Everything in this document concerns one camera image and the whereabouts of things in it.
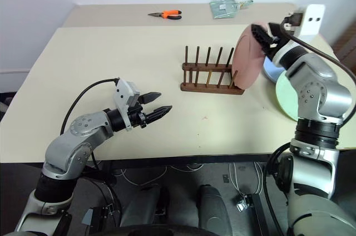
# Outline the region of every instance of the black cable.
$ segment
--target black cable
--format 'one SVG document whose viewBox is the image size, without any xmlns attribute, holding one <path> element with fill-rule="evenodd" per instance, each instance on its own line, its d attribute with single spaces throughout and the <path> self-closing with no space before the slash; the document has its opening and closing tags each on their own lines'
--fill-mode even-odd
<svg viewBox="0 0 356 236">
<path fill-rule="evenodd" d="M 87 179 L 87 180 L 89 182 L 91 182 L 93 185 L 95 185 L 99 189 L 99 191 L 101 192 L 102 197 L 104 198 L 104 201 L 105 201 L 106 205 L 109 205 L 109 203 L 108 203 L 108 201 L 107 201 L 107 199 L 105 197 L 104 191 L 100 188 L 100 186 L 98 184 L 96 184 L 94 181 L 92 181 L 91 179 Z"/>
<path fill-rule="evenodd" d="M 263 180 L 262 180 L 262 184 L 263 184 L 263 191 L 264 191 L 264 194 L 265 194 L 265 197 L 266 197 L 266 202 L 267 202 L 267 206 L 269 208 L 269 212 L 271 213 L 271 216 L 272 216 L 272 219 L 273 219 L 273 222 L 276 226 L 276 229 L 279 233 L 279 235 L 283 236 L 284 233 L 279 225 L 279 222 L 277 220 L 277 217 L 274 213 L 274 210 L 273 210 L 273 207 L 272 207 L 272 203 L 269 199 L 269 196 L 268 196 L 268 191 L 267 191 L 267 179 L 266 179 L 266 176 L 268 174 L 268 169 L 273 166 L 278 158 L 279 155 L 281 155 L 281 153 L 283 153 L 286 149 L 289 148 L 289 145 L 290 143 L 286 143 L 284 144 L 283 146 L 281 146 L 280 148 L 278 148 L 277 150 L 275 150 L 271 156 L 268 158 L 268 161 L 267 161 L 267 164 L 265 166 L 265 168 L 263 169 Z"/>
<path fill-rule="evenodd" d="M 119 227 L 120 224 L 121 224 L 121 218 L 122 218 L 122 205 L 121 205 L 120 200 L 117 197 L 117 194 L 115 193 L 115 191 L 111 187 L 111 185 L 107 181 L 105 181 L 105 185 L 111 191 L 111 194 L 112 194 L 113 199 L 114 199 L 114 203 L 116 204 L 116 206 L 118 208 L 118 211 L 120 212 L 119 215 L 118 215 L 117 226 L 115 225 L 116 227 Z"/>
<path fill-rule="evenodd" d="M 297 37 L 293 36 L 292 34 L 288 33 L 284 29 L 284 25 L 286 23 L 288 23 L 288 17 L 285 17 L 284 20 L 282 21 L 282 23 L 279 25 L 282 34 L 286 38 L 289 38 L 290 40 L 293 40 L 294 42 L 300 44 L 301 46 L 313 51 L 317 55 L 320 55 L 320 56 L 324 57 L 325 59 L 329 60 L 330 62 L 332 62 L 333 64 L 339 66 L 342 70 L 344 70 L 349 75 L 349 77 L 351 77 L 351 79 L 354 81 L 354 84 L 356 86 L 356 76 L 354 75 L 354 73 L 352 73 L 352 71 L 349 68 L 344 66 L 341 62 L 339 62 L 337 59 L 333 58 L 332 56 L 327 55 L 326 53 L 318 50 L 317 48 L 314 48 L 313 46 L 309 45 L 308 43 L 304 42 L 303 40 L 300 40 L 299 38 L 297 38 Z M 341 125 L 341 127 L 344 126 L 354 116 L 355 112 L 356 112 L 356 104 L 354 105 L 354 107 L 353 107 L 352 111 L 350 112 L 350 114 L 348 115 L 348 117 L 346 117 L 344 119 L 344 122 Z"/>
<path fill-rule="evenodd" d="M 85 228 L 84 236 L 87 236 L 87 232 L 88 232 L 89 227 L 90 227 L 90 225 L 87 225 L 87 227 Z"/>
<path fill-rule="evenodd" d="M 94 156 L 94 152 L 93 151 L 91 152 L 91 159 L 93 160 L 94 168 L 96 170 L 99 170 L 99 166 L 98 166 L 98 163 L 95 160 L 95 156 Z"/>
<path fill-rule="evenodd" d="M 94 181 L 92 181 L 91 179 L 87 179 L 87 180 L 90 181 L 92 184 L 94 184 L 94 185 L 100 190 L 100 192 L 101 192 L 101 194 L 102 194 L 102 197 L 104 198 L 104 201 L 105 201 L 106 205 L 109 205 L 108 201 L 106 200 L 105 194 L 104 194 L 103 190 L 100 188 L 100 186 L 99 186 L 98 184 L 96 184 Z M 115 220 L 115 217 L 114 217 L 113 215 L 112 215 L 112 220 L 113 220 L 114 226 L 117 227 L 117 225 L 116 225 L 116 220 Z"/>
<path fill-rule="evenodd" d="M 118 82 L 118 78 L 111 78 L 111 79 L 104 79 L 104 80 L 100 80 L 100 81 L 97 81 L 93 84 L 91 84 L 89 87 L 87 87 L 86 89 L 84 89 L 80 94 L 79 96 L 76 98 L 76 100 L 73 102 L 72 106 L 69 108 L 67 114 L 66 114 L 66 117 L 65 119 L 63 120 L 63 124 L 62 124 L 62 127 L 61 127 L 61 133 L 60 135 L 62 135 L 65 131 L 65 128 L 66 128 L 66 124 L 67 124 L 67 121 L 68 121 L 68 118 L 71 114 L 71 112 L 73 111 L 74 107 L 76 106 L 76 104 L 79 102 L 80 98 L 83 97 L 83 95 L 89 90 L 91 89 L 92 87 L 95 87 L 96 85 L 99 85 L 101 83 L 105 83 L 105 82 L 114 82 L 114 83 L 117 83 Z"/>
</svg>

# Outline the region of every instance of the light green plate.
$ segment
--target light green plate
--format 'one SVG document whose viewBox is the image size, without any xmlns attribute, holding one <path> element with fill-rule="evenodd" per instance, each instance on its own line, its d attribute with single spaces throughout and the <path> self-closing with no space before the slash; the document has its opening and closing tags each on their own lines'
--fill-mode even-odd
<svg viewBox="0 0 356 236">
<path fill-rule="evenodd" d="M 283 72 L 276 83 L 278 103 L 293 120 L 298 121 L 298 95 Z"/>
</svg>

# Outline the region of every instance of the wire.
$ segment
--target wire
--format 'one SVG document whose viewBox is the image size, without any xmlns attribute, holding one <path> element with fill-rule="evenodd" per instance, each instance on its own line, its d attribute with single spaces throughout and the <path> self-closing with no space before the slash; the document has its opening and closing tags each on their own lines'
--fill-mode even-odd
<svg viewBox="0 0 356 236">
<path fill-rule="evenodd" d="M 117 194 L 115 193 L 115 191 L 113 190 L 113 188 L 111 187 L 111 185 L 105 181 L 105 185 L 107 186 L 109 192 L 110 192 L 110 195 L 113 199 L 113 202 L 116 204 L 117 208 L 118 208 L 118 211 L 119 211 L 119 216 L 118 216 L 118 222 L 117 222 L 117 226 L 120 226 L 121 224 L 121 218 L 122 218 L 122 205 L 121 205 L 121 202 L 120 200 L 118 199 L 117 197 Z"/>
<path fill-rule="evenodd" d="M 99 162 L 98 161 L 96 161 L 96 163 L 98 164 L 98 165 L 100 165 L 101 163 L 102 163 L 102 160 L 100 160 Z"/>
<path fill-rule="evenodd" d="M 153 182 L 153 181 L 155 181 L 155 180 L 160 179 L 161 177 L 163 177 L 163 176 L 166 174 L 166 172 L 167 172 L 167 166 L 165 167 L 165 170 L 164 170 L 164 172 L 163 172 L 161 175 L 159 175 L 158 177 L 156 177 L 156 178 L 154 178 L 154 179 L 151 179 L 151 180 L 149 180 L 149 181 L 147 181 L 147 182 L 145 182 L 145 183 L 142 183 L 142 184 L 135 183 L 135 182 L 133 182 L 132 180 L 128 179 L 127 176 L 125 175 L 125 172 L 126 172 L 126 171 L 123 171 L 123 170 L 121 169 L 122 176 L 123 176 L 124 179 L 126 179 L 127 182 L 129 182 L 130 184 L 135 185 L 135 186 L 145 186 L 145 185 L 147 185 L 147 184 L 149 184 L 149 183 L 151 183 L 151 182 Z"/>
<path fill-rule="evenodd" d="M 189 170 L 183 170 L 183 169 L 179 169 L 179 168 L 176 168 L 175 166 L 170 166 L 170 168 L 174 169 L 174 170 L 177 170 L 179 172 L 185 172 L 185 173 L 190 173 L 190 172 L 195 172 L 195 171 L 198 171 L 199 169 L 201 169 L 202 167 L 204 166 L 204 164 L 201 164 L 200 166 L 198 166 L 197 168 L 191 168 L 189 167 L 188 165 L 186 166 Z"/>
<path fill-rule="evenodd" d="M 258 180 L 258 183 L 257 183 L 257 189 L 255 191 L 255 194 L 259 194 L 259 190 L 260 190 L 260 174 L 258 173 L 258 169 L 257 169 L 257 166 L 256 166 L 256 162 L 254 162 L 254 166 L 255 166 L 255 170 L 256 170 L 256 174 L 257 174 L 257 180 Z"/>
<path fill-rule="evenodd" d="M 104 194 L 103 190 L 100 188 L 100 186 L 98 184 L 96 184 L 94 181 L 92 181 L 91 179 L 86 179 L 86 180 L 88 180 L 90 183 L 92 183 L 93 185 L 95 185 L 99 189 L 99 191 L 100 191 L 100 193 L 101 193 L 106 205 L 109 205 L 109 203 L 108 203 L 108 201 L 107 201 L 107 199 L 105 197 L 105 194 Z"/>
<path fill-rule="evenodd" d="M 260 164 L 259 164 L 258 162 L 256 162 L 256 164 L 257 164 L 258 168 L 259 168 L 260 171 L 261 171 L 261 178 L 263 179 L 263 171 L 262 171 L 262 168 L 261 168 L 261 166 L 260 166 Z M 261 194 L 261 192 L 262 192 L 262 180 L 261 180 L 261 188 L 260 188 L 260 191 L 258 192 L 258 194 Z"/>
<path fill-rule="evenodd" d="M 74 107 L 76 106 L 76 104 L 79 102 L 80 98 L 83 97 L 83 95 L 89 90 L 91 89 L 92 87 L 95 87 L 96 85 L 99 85 L 101 83 L 106 83 L 106 82 L 114 82 L 114 83 L 117 83 L 118 82 L 118 78 L 110 78 L 110 79 L 104 79 L 104 80 L 100 80 L 100 81 L 97 81 L 93 84 L 91 84 L 89 87 L 87 87 L 86 89 L 84 89 L 80 94 L 79 96 L 75 99 L 75 101 L 73 102 L 73 104 L 71 105 L 71 107 L 69 108 L 67 114 L 66 114 L 66 117 L 65 119 L 63 120 L 63 123 L 62 123 L 62 127 L 61 127 L 61 133 L 60 135 L 62 135 L 65 131 L 65 128 L 66 128 L 66 124 L 67 124 L 67 121 L 68 121 L 68 118 L 69 116 L 71 115 L 71 112 L 73 111 Z"/>
<path fill-rule="evenodd" d="M 92 181 L 91 179 L 87 179 L 87 180 L 88 180 L 89 182 L 91 182 L 92 184 L 94 184 L 94 185 L 100 190 L 100 192 L 101 192 L 101 194 L 102 194 L 102 196 L 103 196 L 103 198 L 104 198 L 104 201 L 105 201 L 106 205 L 109 205 L 109 203 L 108 203 L 108 201 L 107 201 L 107 199 L 106 199 L 106 197 L 105 197 L 105 194 L 104 194 L 103 190 L 100 188 L 100 186 L 99 186 L 98 184 L 96 184 L 94 181 Z M 110 193 L 110 195 L 111 195 L 112 202 L 115 203 L 115 200 L 114 200 L 114 197 L 112 196 L 111 190 L 109 189 L 108 186 L 107 186 L 107 188 L 108 188 L 109 193 Z M 113 221 L 114 226 L 117 227 L 115 217 L 114 217 L 113 215 L 111 215 L 111 216 L 112 216 L 112 221 Z"/>
<path fill-rule="evenodd" d="M 93 151 L 91 152 L 91 159 L 93 160 L 94 168 L 96 170 L 99 170 L 99 166 L 98 166 L 98 163 L 95 160 L 95 156 L 94 156 L 94 152 Z"/>
<path fill-rule="evenodd" d="M 90 227 L 90 225 L 87 225 L 87 226 L 85 227 L 84 236 L 87 235 L 87 232 L 88 232 L 89 227 Z"/>
<path fill-rule="evenodd" d="M 267 176 L 267 168 L 269 168 L 270 166 L 273 166 L 275 164 L 275 161 L 276 159 L 278 158 L 278 156 L 283 153 L 286 149 L 289 148 L 289 145 L 290 143 L 286 143 L 284 144 L 283 146 L 281 146 L 280 148 L 278 148 L 277 150 L 275 150 L 271 156 L 268 158 L 268 161 L 267 161 L 267 164 L 263 170 L 263 181 L 262 181 L 262 184 L 263 184 L 263 190 L 264 190 L 264 193 L 265 193 L 265 197 L 266 197 L 266 202 L 267 202 L 267 206 L 269 208 L 269 212 L 271 213 L 271 216 L 272 216 L 272 219 L 273 219 L 273 222 L 277 228 L 277 231 L 279 233 L 279 235 L 283 236 L 283 232 L 282 232 L 282 229 L 279 225 L 279 222 L 277 220 L 277 217 L 274 213 L 274 210 L 273 210 L 273 207 L 272 207 L 272 203 L 269 199 L 269 196 L 268 196 L 268 191 L 267 191 L 267 179 L 266 179 L 266 176 Z"/>
<path fill-rule="evenodd" d="M 187 165 L 187 168 L 189 168 L 191 170 L 191 172 L 195 172 L 195 171 L 198 171 L 199 169 L 201 169 L 203 166 L 204 166 L 204 164 L 201 164 L 197 168 L 191 168 L 190 166 Z"/>
<path fill-rule="evenodd" d="M 244 192 L 242 192 L 239 188 L 239 184 L 238 184 L 238 175 L 237 175 L 237 171 L 236 171 L 236 165 L 235 163 L 233 163 L 234 165 L 234 171 L 235 171 L 235 182 L 233 181 L 232 179 L 232 174 L 231 174 L 231 163 L 229 163 L 229 178 L 231 180 L 231 183 L 232 185 L 234 186 L 234 188 L 242 195 L 245 195 Z M 256 191 L 254 192 L 254 194 L 261 194 L 261 191 L 262 191 L 262 181 L 260 179 L 260 174 L 258 172 L 258 169 L 257 169 L 257 166 L 260 168 L 261 170 L 261 174 L 263 175 L 263 172 L 262 172 L 262 169 L 261 169 L 261 166 L 257 163 L 257 162 L 254 162 L 254 167 L 255 167 L 255 170 L 256 170 L 256 174 L 257 174 L 257 180 L 258 180 L 258 183 L 257 183 L 257 188 L 256 188 Z"/>
<path fill-rule="evenodd" d="M 317 48 L 309 45 L 308 43 L 304 42 L 303 40 L 300 40 L 299 38 L 297 38 L 297 37 L 291 35 L 290 33 L 288 33 L 284 28 L 284 25 L 287 22 L 288 22 L 288 17 L 285 17 L 283 19 L 282 23 L 279 25 L 282 34 L 286 38 L 289 38 L 290 40 L 293 40 L 294 42 L 300 44 L 301 46 L 309 49 L 310 51 L 313 51 L 317 55 L 320 55 L 320 56 L 324 57 L 325 59 L 327 59 L 328 61 L 332 62 L 333 64 L 339 66 L 342 70 L 344 70 L 349 75 L 349 77 L 351 77 L 351 79 L 354 81 L 354 84 L 356 86 L 356 76 L 354 75 L 354 73 L 352 73 L 352 71 L 349 68 L 347 68 L 345 65 L 343 65 L 341 62 L 339 62 L 337 59 L 333 58 L 332 56 L 327 55 L 326 53 L 324 53 L 324 52 L 318 50 Z M 344 126 L 354 116 L 355 112 L 356 112 L 356 104 L 354 105 L 354 107 L 353 107 L 352 111 L 350 112 L 350 114 L 348 115 L 348 117 L 346 117 L 344 119 L 344 122 L 341 125 L 341 127 Z"/>
<path fill-rule="evenodd" d="M 118 174 L 118 175 L 113 174 L 113 176 L 122 176 L 122 175 L 123 175 L 123 173 Z"/>
</svg>

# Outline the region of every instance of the wooden peg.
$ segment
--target wooden peg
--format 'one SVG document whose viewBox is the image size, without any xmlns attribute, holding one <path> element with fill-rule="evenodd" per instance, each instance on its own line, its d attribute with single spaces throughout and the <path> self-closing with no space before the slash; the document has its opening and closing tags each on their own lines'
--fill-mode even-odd
<svg viewBox="0 0 356 236">
<path fill-rule="evenodd" d="M 229 59 L 228 59 L 228 62 L 226 63 L 226 67 L 229 66 L 229 63 L 230 63 L 231 57 L 232 57 L 232 55 L 233 55 L 233 52 L 234 52 L 234 48 L 231 48 L 230 55 L 229 55 Z"/>
<path fill-rule="evenodd" d="M 199 46 L 197 46 L 196 48 L 195 66 L 198 66 L 198 58 L 199 58 Z"/>
<path fill-rule="evenodd" d="M 236 70 L 235 73 L 234 73 L 234 76 L 231 79 L 231 82 L 230 82 L 230 85 L 229 85 L 229 89 L 233 86 L 235 78 L 236 78 L 237 75 L 238 75 L 238 71 Z"/>
<path fill-rule="evenodd" d="M 195 73 L 195 83 L 194 83 L 194 86 L 197 86 L 197 85 L 198 85 L 198 77 L 199 77 L 199 69 L 196 70 L 196 73 Z"/>
<path fill-rule="evenodd" d="M 206 85 L 205 85 L 206 87 L 209 85 L 210 77 L 211 77 L 211 70 L 209 71 L 209 74 L 207 76 Z"/>
<path fill-rule="evenodd" d="M 183 81 L 183 85 L 185 86 L 187 84 L 187 70 L 184 70 L 184 81 Z"/>
<path fill-rule="evenodd" d="M 193 68 L 190 68 L 189 70 L 189 83 L 193 82 Z"/>
<path fill-rule="evenodd" d="M 188 64 L 188 46 L 185 46 L 185 65 Z"/>
<path fill-rule="evenodd" d="M 207 49 L 207 56 L 206 56 L 205 66 L 207 66 L 207 63 L 209 62 L 210 50 L 211 50 L 211 47 L 209 47 L 209 48 Z"/>
<path fill-rule="evenodd" d="M 223 51 L 223 47 L 220 47 L 220 50 L 219 50 L 219 55 L 217 56 L 217 60 L 216 60 L 216 64 L 215 64 L 215 67 L 219 64 L 219 61 L 220 61 L 220 56 L 221 56 L 221 52 Z"/>
<path fill-rule="evenodd" d="M 221 84 L 221 82 L 222 82 L 222 80 L 223 80 L 224 73 L 225 73 L 225 72 L 221 72 L 221 75 L 220 75 L 220 78 L 219 78 L 219 82 L 217 83 L 217 87 L 218 87 L 218 88 L 220 87 L 220 84 Z"/>
</svg>

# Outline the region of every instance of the metal bracket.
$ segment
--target metal bracket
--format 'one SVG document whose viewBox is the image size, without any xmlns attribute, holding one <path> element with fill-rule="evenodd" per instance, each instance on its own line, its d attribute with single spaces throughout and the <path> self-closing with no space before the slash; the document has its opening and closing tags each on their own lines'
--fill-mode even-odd
<svg viewBox="0 0 356 236">
<path fill-rule="evenodd" d="M 132 129 L 131 121 L 128 118 L 127 112 L 129 107 L 134 107 L 139 98 L 140 92 L 136 85 L 132 82 L 126 82 L 120 79 L 116 85 L 116 92 L 113 96 L 116 108 L 118 109 L 124 123 L 126 130 Z"/>
<path fill-rule="evenodd" d="M 263 212 L 260 195 L 241 195 L 236 206 L 240 212 L 246 210 L 250 215 L 252 215 L 254 235 L 269 236 L 268 226 L 265 214 Z"/>
</svg>

